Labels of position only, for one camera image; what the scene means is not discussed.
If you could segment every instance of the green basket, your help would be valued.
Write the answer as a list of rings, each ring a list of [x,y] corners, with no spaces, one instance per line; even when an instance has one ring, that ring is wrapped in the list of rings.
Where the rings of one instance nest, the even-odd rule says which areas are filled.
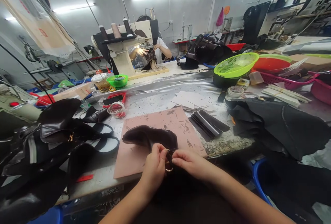
[[[279,54],[261,54],[259,57],[260,58],[281,59],[281,60],[284,60],[289,63],[292,62],[292,60],[289,57],[286,57],[284,55],[279,55]]]
[[[243,53],[222,61],[214,68],[214,73],[223,78],[237,78],[250,69],[259,59],[257,53]]]
[[[110,78],[107,78],[107,82],[116,89],[119,89],[124,87],[128,83],[128,75],[119,74],[116,76],[112,76]]]

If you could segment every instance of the gold buckle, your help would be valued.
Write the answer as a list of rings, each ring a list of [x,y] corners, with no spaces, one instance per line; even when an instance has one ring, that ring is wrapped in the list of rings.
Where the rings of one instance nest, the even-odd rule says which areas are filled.
[[[73,140],[73,133],[71,135],[69,135],[68,142],[71,142],[72,140]]]

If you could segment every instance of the fluorescent light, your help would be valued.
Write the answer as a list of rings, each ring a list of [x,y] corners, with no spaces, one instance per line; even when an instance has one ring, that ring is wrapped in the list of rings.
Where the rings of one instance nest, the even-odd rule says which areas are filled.
[[[15,17],[7,17],[6,20],[7,21],[16,21],[16,18]]]
[[[89,5],[87,3],[84,3],[84,4],[71,5],[71,6],[54,9],[53,11],[55,13],[61,14],[61,13],[66,13],[66,12],[68,12],[70,10],[74,10],[74,9],[87,8],[88,6]]]

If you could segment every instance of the pink cutting board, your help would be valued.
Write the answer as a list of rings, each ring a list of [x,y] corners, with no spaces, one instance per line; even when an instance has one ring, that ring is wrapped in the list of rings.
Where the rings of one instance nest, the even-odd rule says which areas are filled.
[[[207,153],[182,107],[141,115],[124,120],[114,179],[137,174],[143,170],[146,157],[149,154],[148,148],[122,142],[123,135],[139,125],[171,130],[177,135],[179,149],[193,150],[199,155],[207,157]]]

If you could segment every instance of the pink basket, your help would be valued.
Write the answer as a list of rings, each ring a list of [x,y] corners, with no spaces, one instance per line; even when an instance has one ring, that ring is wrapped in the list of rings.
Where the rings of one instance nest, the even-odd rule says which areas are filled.
[[[307,82],[296,82],[296,81],[292,81],[289,79],[285,79],[282,77],[278,77],[269,73],[265,73],[265,72],[260,72],[262,75],[262,78],[264,80],[265,83],[267,84],[273,84],[273,83],[280,83],[280,82],[284,82],[285,83],[285,88],[288,90],[295,90],[301,86],[310,84],[312,82],[315,81],[315,77],[318,76],[318,74],[316,74],[315,72],[311,72],[309,71],[308,74],[309,75],[315,75],[314,78],[312,78],[311,80],[308,80]]]
[[[324,83],[319,79],[315,79],[315,82],[311,86],[310,92],[318,100],[331,105],[331,86]]]

